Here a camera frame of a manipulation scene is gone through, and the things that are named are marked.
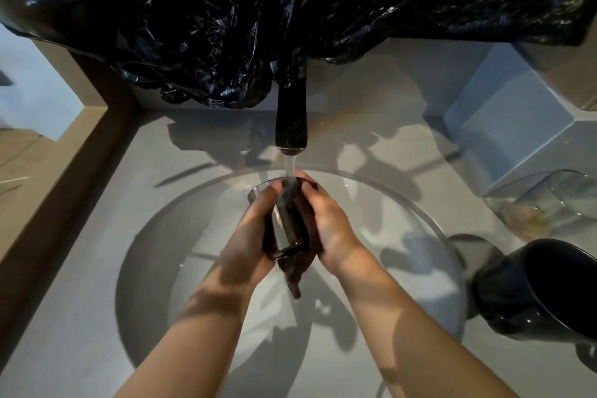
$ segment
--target wooden floor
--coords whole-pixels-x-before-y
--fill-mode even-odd
[[[19,187],[45,159],[54,141],[28,129],[0,129],[0,213],[10,210]]]

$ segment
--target faucet spout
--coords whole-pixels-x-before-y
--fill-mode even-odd
[[[276,115],[276,147],[296,156],[307,147],[306,62],[299,78],[288,86],[280,85]]]

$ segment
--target running water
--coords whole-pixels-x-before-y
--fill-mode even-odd
[[[294,178],[296,177],[295,173],[294,173],[294,169],[296,167],[296,163],[297,163],[297,157],[296,156],[285,156],[285,165],[286,165],[286,177],[288,178],[288,181],[294,181]]]

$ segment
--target wooden frame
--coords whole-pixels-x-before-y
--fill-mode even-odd
[[[84,108],[0,218],[0,338],[13,326],[140,106],[109,66],[34,41]]]

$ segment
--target person's right hand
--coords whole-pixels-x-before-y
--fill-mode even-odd
[[[315,212],[317,231],[324,248],[319,259],[330,273],[338,276],[342,263],[364,247],[354,234],[346,213],[321,184],[302,170],[298,170],[296,176],[308,181],[303,182],[302,190]]]

